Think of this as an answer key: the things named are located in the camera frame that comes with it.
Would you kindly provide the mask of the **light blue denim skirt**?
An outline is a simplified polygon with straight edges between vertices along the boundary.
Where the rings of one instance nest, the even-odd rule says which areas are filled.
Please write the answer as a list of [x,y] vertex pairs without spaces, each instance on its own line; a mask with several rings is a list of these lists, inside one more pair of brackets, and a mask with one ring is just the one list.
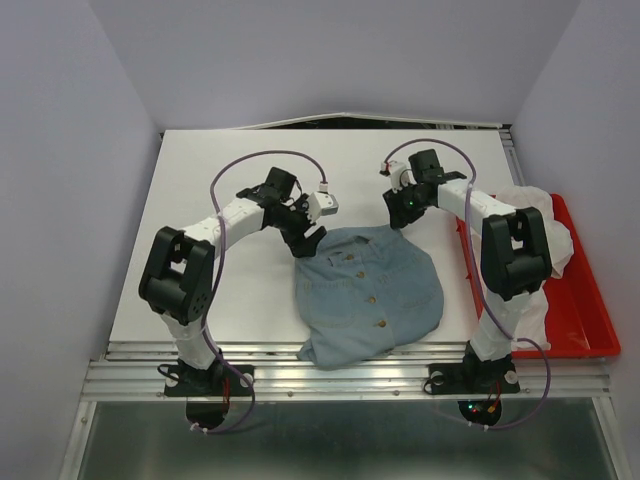
[[332,370],[435,330],[444,293],[431,256],[388,225],[329,231],[296,260],[294,297],[309,337],[301,361]]

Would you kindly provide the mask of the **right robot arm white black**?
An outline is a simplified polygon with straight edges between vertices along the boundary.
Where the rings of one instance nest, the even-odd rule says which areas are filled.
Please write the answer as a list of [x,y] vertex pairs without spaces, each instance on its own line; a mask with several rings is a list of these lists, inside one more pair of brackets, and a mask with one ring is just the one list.
[[482,297],[483,312],[470,342],[475,357],[460,366],[463,384],[482,390],[496,378],[492,362],[508,357],[515,330],[531,296],[551,276],[551,258],[541,212],[516,208],[475,188],[477,171],[464,156],[471,176],[447,172],[433,149],[404,162],[388,155],[380,174],[390,181],[383,194],[390,225],[402,229],[437,208],[464,222],[467,241],[480,236],[480,258],[471,260],[471,276]]

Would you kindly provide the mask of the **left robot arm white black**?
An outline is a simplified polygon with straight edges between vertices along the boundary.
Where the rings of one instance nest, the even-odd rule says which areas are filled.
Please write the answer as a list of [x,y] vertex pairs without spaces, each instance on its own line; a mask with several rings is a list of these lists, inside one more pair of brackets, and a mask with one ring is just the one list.
[[239,191],[224,208],[206,219],[155,235],[138,293],[167,326],[178,359],[190,367],[188,382],[199,393],[215,392],[223,371],[214,362],[221,351],[208,336],[206,317],[220,282],[226,253],[245,237],[267,227],[277,229],[295,258],[316,254],[326,229],[317,221],[338,210],[323,179],[317,190],[293,200],[297,177],[271,168],[266,180]]

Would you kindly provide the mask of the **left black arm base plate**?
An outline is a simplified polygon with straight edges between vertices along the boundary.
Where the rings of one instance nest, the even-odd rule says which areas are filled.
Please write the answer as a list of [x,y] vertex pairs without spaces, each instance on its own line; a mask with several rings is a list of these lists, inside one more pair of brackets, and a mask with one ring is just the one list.
[[157,372],[165,381],[164,395],[169,398],[251,396],[246,381],[217,362],[207,370],[183,362],[163,363],[157,367]]

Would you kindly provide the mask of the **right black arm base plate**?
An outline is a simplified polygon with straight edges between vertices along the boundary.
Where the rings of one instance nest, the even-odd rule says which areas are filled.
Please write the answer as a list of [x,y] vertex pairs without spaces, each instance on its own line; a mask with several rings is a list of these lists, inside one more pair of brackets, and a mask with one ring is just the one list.
[[428,366],[432,395],[516,394],[521,388],[513,363],[435,363]]

